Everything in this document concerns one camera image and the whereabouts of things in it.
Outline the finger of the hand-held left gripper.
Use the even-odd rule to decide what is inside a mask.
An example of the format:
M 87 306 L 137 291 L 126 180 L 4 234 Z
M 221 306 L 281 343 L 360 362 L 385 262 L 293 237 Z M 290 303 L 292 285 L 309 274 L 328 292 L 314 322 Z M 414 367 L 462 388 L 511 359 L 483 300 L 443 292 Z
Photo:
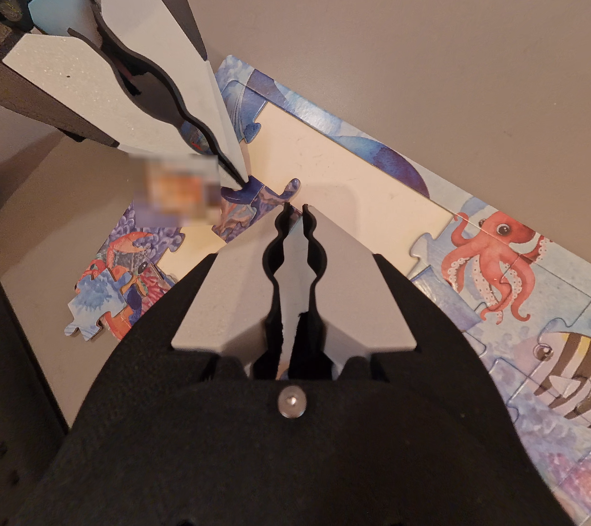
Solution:
M 180 28 L 163 32 L 112 28 L 131 52 L 159 67 L 187 115 L 212 133 L 224 133 L 211 86 L 211 66 Z M 25 34 L 4 57 L 4 64 L 58 102 L 107 133 L 120 150 L 142 156 L 187 158 L 195 151 L 171 123 L 156 119 L 133 102 L 114 68 L 84 39 Z
M 246 184 L 247 167 L 218 88 L 204 59 L 162 0 L 100 0 L 101 24 L 123 52 L 160 80 L 226 171 L 226 183 Z

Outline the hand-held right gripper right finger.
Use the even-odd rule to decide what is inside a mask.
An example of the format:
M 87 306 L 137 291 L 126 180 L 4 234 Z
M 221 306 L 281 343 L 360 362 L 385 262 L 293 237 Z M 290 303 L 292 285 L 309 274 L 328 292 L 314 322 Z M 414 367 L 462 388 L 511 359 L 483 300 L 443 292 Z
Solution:
M 310 284 L 306 360 L 343 369 L 352 357 L 412 351 L 417 346 L 374 254 L 319 209 L 303 206 Z

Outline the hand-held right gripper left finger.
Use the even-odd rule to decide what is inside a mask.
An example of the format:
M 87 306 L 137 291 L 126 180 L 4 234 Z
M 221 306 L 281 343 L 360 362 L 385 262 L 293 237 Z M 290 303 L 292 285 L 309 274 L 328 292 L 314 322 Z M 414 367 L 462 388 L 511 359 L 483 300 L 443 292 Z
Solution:
M 238 358 L 277 372 L 283 348 L 279 284 L 292 208 L 279 205 L 216 254 L 172 339 L 175 350 Z

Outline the dark blue puzzle piece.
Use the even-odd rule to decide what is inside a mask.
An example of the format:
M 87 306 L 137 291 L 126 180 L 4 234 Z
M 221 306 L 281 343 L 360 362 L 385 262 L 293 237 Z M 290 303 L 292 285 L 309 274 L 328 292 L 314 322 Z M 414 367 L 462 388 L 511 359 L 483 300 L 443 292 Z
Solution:
M 483 356 L 485 345 L 469 333 L 469 330 L 480 322 L 479 317 L 462 297 L 447 282 L 439 279 L 431 266 L 426 267 L 410 281 L 454 322 L 477 354 Z

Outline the sea animal jigsaw puzzle tray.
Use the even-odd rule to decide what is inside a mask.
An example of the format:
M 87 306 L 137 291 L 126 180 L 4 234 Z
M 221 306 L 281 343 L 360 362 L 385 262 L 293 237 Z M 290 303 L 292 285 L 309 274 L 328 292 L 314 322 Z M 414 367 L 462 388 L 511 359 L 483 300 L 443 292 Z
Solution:
M 301 181 L 296 217 L 318 207 L 410 279 L 431 266 L 476 312 L 469 333 L 530 458 L 590 525 L 590 263 L 236 57 L 215 79 L 253 176 L 277 194 Z M 80 279 L 136 275 L 137 321 L 223 243 L 204 225 L 141 227 L 131 204 Z

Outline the pale blue white puzzle piece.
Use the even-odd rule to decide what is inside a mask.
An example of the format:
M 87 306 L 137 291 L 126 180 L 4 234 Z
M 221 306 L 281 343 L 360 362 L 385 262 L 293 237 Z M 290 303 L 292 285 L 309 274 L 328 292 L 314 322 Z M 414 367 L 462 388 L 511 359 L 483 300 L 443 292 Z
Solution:
M 137 276 L 121 268 L 118 278 L 105 268 L 95 277 L 87 274 L 77 284 L 77 293 L 68 304 L 73 320 L 64 334 L 80 333 L 85 341 L 94 338 L 105 326 L 122 340 L 141 310 L 141 298 L 134 292 Z

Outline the black perforated chair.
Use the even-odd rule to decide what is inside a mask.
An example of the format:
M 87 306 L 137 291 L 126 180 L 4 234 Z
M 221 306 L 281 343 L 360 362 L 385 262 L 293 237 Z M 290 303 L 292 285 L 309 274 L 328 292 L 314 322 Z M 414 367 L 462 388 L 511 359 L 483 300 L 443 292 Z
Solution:
M 12 525 L 68 426 L 1 287 L 1 525 Z

